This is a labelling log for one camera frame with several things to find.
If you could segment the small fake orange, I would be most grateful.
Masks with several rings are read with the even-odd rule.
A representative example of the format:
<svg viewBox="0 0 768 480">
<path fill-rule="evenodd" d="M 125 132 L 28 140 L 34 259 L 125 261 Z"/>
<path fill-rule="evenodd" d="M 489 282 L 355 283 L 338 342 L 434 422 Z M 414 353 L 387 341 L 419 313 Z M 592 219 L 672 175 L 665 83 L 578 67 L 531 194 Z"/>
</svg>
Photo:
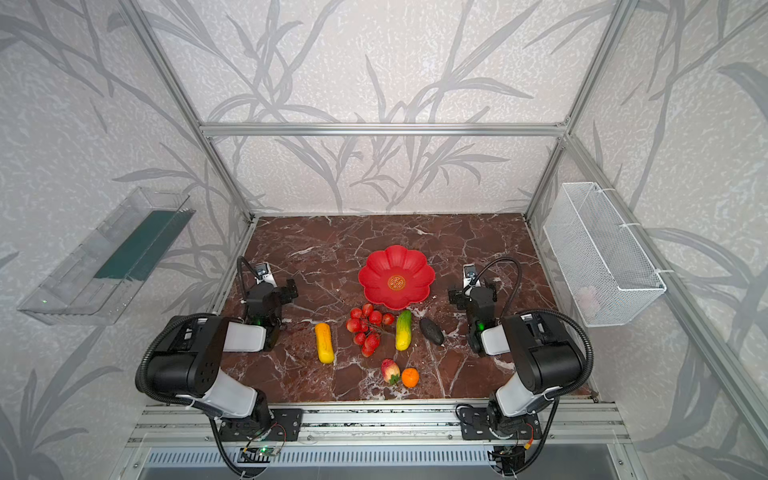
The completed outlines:
<svg viewBox="0 0 768 480">
<path fill-rule="evenodd" d="M 409 367 L 401 372 L 401 381 L 406 388 L 415 388 L 419 380 L 420 374 L 415 368 Z"/>
</svg>

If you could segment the yellow fake squash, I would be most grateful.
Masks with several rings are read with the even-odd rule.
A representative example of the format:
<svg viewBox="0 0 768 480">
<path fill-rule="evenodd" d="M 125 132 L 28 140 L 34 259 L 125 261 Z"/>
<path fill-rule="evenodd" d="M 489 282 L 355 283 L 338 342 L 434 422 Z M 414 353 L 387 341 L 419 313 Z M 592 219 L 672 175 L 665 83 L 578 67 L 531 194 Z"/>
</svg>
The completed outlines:
<svg viewBox="0 0 768 480">
<path fill-rule="evenodd" d="M 330 326 L 327 323 L 316 324 L 315 335 L 319 361 L 322 364 L 333 364 L 335 360 L 335 352 Z"/>
</svg>

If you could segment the dark fake avocado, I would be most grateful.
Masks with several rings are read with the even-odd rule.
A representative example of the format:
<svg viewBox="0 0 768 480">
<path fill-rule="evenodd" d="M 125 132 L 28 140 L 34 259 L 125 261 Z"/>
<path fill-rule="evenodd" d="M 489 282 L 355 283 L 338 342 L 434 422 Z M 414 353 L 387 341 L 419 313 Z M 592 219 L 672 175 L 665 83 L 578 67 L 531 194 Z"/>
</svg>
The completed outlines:
<svg viewBox="0 0 768 480">
<path fill-rule="evenodd" d="M 419 321 L 419 328 L 422 335 L 432 344 L 442 346 L 445 341 L 445 334 L 442 329 L 432 320 L 422 318 Z"/>
</svg>

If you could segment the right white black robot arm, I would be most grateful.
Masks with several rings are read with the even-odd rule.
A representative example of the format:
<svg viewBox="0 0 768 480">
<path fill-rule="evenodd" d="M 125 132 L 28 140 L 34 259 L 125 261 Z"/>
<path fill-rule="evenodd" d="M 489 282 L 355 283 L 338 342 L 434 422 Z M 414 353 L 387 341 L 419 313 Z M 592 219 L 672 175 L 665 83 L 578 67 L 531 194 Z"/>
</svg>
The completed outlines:
<svg viewBox="0 0 768 480">
<path fill-rule="evenodd" d="M 491 286 L 451 290 L 449 303 L 467 315 L 467 342 L 480 356 L 510 353 L 515 372 L 489 397 L 487 406 L 459 406 L 466 440 L 543 436 L 538 413 L 581 388 L 594 368 L 594 348 L 586 331 L 555 310 L 532 309 L 494 316 Z"/>
</svg>

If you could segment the red fake cherry tomato bunch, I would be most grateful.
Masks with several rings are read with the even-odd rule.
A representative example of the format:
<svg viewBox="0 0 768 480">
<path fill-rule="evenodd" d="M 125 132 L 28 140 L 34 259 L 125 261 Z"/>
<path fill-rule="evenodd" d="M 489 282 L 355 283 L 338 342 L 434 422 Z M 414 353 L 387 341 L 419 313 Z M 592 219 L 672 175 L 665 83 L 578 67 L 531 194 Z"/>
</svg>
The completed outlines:
<svg viewBox="0 0 768 480">
<path fill-rule="evenodd" d="M 353 343 L 358 345 L 365 358 L 371 357 L 379 348 L 383 334 L 389 327 L 394 327 L 396 317 L 392 312 L 384 311 L 372 303 L 365 303 L 350 311 L 345 328 L 353 335 Z"/>
</svg>

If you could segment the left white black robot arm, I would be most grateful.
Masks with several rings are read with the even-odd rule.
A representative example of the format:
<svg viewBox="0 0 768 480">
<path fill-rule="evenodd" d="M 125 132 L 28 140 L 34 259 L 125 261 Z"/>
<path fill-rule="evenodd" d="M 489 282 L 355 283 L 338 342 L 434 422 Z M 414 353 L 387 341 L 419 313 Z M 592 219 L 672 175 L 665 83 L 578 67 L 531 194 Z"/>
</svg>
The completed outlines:
<svg viewBox="0 0 768 480">
<path fill-rule="evenodd" d="M 198 313 L 174 316 L 150 343 L 136 371 L 135 385 L 149 398 L 189 406 L 211 419 L 254 435 L 274 424 L 266 395 L 221 369 L 223 354 L 269 352 L 282 327 L 282 307 L 298 297 L 293 279 L 277 287 L 261 281 L 245 294 L 246 317 Z"/>
</svg>

